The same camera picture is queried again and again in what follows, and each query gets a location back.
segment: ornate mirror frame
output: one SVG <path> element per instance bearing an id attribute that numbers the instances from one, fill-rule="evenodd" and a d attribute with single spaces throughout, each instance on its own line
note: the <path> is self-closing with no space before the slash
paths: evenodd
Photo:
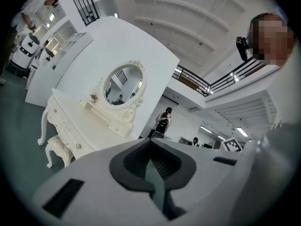
<path id="1" fill-rule="evenodd" d="M 142 84 L 137 94 L 129 101 L 121 105 L 111 105 L 106 97 L 104 90 L 111 77 L 119 70 L 126 67 L 136 67 L 142 73 Z M 109 124 L 109 129 L 121 137 L 126 137 L 133 128 L 137 107 L 143 102 L 147 78 L 145 69 L 140 60 L 130 60 L 123 65 L 115 68 L 105 80 L 101 79 L 98 86 L 90 92 L 88 101 L 79 100 L 79 103 L 86 109 L 95 112 L 101 119 Z"/>

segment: black metal bars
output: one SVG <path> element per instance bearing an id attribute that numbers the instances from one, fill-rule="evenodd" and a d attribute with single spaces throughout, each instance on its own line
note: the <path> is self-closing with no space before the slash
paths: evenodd
<path id="1" fill-rule="evenodd" d="M 172 77 L 206 97 L 210 94 L 225 89 L 232 84 L 235 84 L 236 82 L 244 79 L 255 71 L 266 66 L 267 64 L 268 61 L 257 61 L 256 59 L 251 57 L 212 84 L 209 84 L 207 81 L 200 78 L 195 73 L 185 69 L 180 65 L 177 66 Z"/>
<path id="2" fill-rule="evenodd" d="M 99 19 L 99 14 L 93 0 L 73 0 L 85 25 Z"/>
<path id="3" fill-rule="evenodd" d="M 172 77 L 204 96 L 209 93 L 210 84 L 208 82 L 180 65 L 177 66 Z"/>
<path id="4" fill-rule="evenodd" d="M 120 80 L 121 84 L 124 85 L 124 83 L 127 81 L 126 75 L 123 73 L 123 70 L 118 70 L 116 73 L 117 78 Z"/>

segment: oval mirror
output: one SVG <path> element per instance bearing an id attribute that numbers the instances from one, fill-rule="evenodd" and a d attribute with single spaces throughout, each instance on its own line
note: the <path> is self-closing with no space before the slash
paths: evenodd
<path id="1" fill-rule="evenodd" d="M 111 76 L 104 86 L 104 94 L 111 105 L 122 105 L 137 94 L 142 83 L 142 71 L 137 66 L 129 65 Z"/>

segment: person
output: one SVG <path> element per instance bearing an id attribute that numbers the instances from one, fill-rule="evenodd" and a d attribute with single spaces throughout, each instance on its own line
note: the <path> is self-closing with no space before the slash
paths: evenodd
<path id="1" fill-rule="evenodd" d="M 250 22 L 247 43 L 254 58 L 281 68 L 267 92 L 282 122 L 300 122 L 301 49 L 292 29 L 274 13 L 259 14 Z"/>
<path id="2" fill-rule="evenodd" d="M 154 134 L 157 126 L 159 125 L 160 121 L 161 120 L 165 120 L 167 119 L 168 120 L 168 126 L 167 126 L 167 129 L 169 128 L 171 122 L 172 122 L 172 118 L 171 118 L 171 112 L 172 112 L 172 108 L 168 107 L 164 113 L 160 113 L 157 117 L 156 117 L 156 124 L 155 126 L 153 126 L 153 128 L 151 129 L 149 135 L 147 137 L 151 138 L 152 137 L 152 134 Z"/>
<path id="3" fill-rule="evenodd" d="M 118 101 L 122 101 L 122 102 L 123 102 L 122 97 L 123 97 L 123 95 L 120 94 L 120 95 L 119 95 L 119 98 L 116 100 L 116 102 L 118 102 Z"/>
<path id="4" fill-rule="evenodd" d="M 254 58 L 283 67 L 296 39 L 292 29 L 278 15 L 262 13 L 251 20 L 247 43 Z"/>
<path id="5" fill-rule="evenodd" d="M 36 58 L 39 59 L 43 50 L 46 48 L 46 46 L 48 45 L 49 41 L 46 40 L 45 43 L 43 44 L 43 47 L 41 48 L 41 50 L 39 51 L 39 53 L 37 54 Z"/>
<path id="6" fill-rule="evenodd" d="M 191 146 L 199 147 L 199 144 L 198 144 L 198 138 L 197 138 L 197 137 L 193 138 L 193 141 L 192 141 L 192 143 L 191 143 Z"/>
<path id="7" fill-rule="evenodd" d="M 30 30 L 35 31 L 37 28 L 32 23 L 31 15 L 36 13 L 42 6 L 55 6 L 57 2 L 58 0 L 27 0 L 22 5 L 20 12 L 13 17 L 8 28 L 1 33 L 0 76 L 13 49 L 17 33 L 21 32 L 26 26 Z M 5 82 L 5 79 L 0 78 L 1 85 L 5 84 Z"/>

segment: white robot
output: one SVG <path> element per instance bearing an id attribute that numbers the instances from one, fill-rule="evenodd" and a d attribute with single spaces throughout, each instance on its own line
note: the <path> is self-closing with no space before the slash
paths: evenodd
<path id="1" fill-rule="evenodd" d="M 24 76 L 32 56 L 40 45 L 40 41 L 32 33 L 29 33 L 21 43 L 21 46 L 14 53 L 8 69 L 20 76 Z"/>

